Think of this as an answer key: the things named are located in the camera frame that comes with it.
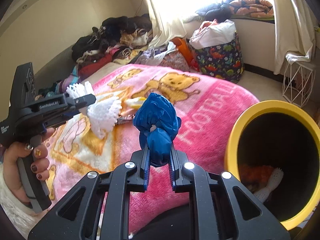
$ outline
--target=yellow bucket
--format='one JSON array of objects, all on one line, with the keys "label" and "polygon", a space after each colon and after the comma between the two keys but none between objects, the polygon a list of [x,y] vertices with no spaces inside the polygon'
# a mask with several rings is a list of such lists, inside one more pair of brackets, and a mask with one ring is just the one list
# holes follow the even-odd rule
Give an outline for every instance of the yellow bucket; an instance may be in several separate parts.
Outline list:
[{"label": "yellow bucket", "polygon": [[225,169],[240,180],[238,165],[271,165],[284,172],[265,206],[290,230],[320,200],[320,129],[301,108],[269,100],[249,107],[228,140]]}]

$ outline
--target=wire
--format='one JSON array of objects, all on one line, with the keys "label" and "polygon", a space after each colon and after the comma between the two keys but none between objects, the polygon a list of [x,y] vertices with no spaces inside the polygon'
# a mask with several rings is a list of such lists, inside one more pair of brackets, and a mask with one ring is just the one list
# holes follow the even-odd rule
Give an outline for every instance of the wire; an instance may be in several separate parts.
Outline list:
[{"label": "wire", "polygon": [[136,13],[135,13],[135,15],[134,15],[134,17],[135,16],[137,16],[137,14],[141,11],[141,8],[142,8],[142,2],[143,2],[143,0],[141,0],[141,3],[140,3],[140,5],[139,5],[139,7],[137,8],[137,10],[136,10]]}]

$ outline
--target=hand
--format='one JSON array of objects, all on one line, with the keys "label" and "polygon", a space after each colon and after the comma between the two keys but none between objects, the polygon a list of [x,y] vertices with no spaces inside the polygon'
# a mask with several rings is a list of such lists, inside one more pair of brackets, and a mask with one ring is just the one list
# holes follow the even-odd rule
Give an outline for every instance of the hand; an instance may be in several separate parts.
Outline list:
[{"label": "hand", "polygon": [[[49,128],[47,133],[42,136],[42,141],[49,138],[55,129]],[[4,153],[3,161],[3,177],[7,187],[11,190],[13,195],[22,203],[29,203],[30,200],[22,186],[19,175],[17,159],[18,157],[27,157],[31,150],[26,149],[26,145],[20,142],[14,142]],[[30,169],[37,174],[39,180],[46,180],[49,178],[49,160],[47,159],[48,150],[44,145],[39,145],[34,150],[37,160],[31,164]]]}]

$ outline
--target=cream curtain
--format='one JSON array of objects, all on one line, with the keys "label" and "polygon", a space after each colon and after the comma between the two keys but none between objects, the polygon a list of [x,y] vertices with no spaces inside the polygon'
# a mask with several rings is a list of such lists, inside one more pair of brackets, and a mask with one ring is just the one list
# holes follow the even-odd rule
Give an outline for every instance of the cream curtain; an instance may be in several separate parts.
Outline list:
[{"label": "cream curtain", "polygon": [[305,0],[274,0],[276,23],[276,57],[274,74],[279,74],[285,54],[299,52],[289,59],[310,62],[315,51],[316,18]]},{"label": "cream curtain", "polygon": [[153,40],[149,47],[168,43],[174,37],[186,36],[186,30],[178,14],[177,0],[145,0],[152,22]]}]

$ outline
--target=triangular cutout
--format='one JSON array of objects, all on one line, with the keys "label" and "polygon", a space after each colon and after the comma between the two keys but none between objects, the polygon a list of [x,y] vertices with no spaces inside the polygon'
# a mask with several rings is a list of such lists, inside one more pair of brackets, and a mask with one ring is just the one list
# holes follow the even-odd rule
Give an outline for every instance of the triangular cutout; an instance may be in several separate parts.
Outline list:
[{"label": "triangular cutout", "polygon": [[58,211],[58,216],[74,221],[76,219],[81,200],[84,196],[85,187],[81,187],[76,191],[68,202],[66,202]]},{"label": "triangular cutout", "polygon": [[261,215],[261,210],[247,197],[246,194],[239,187],[233,187],[236,199],[238,201],[241,214],[244,220],[250,220],[252,218]]}]

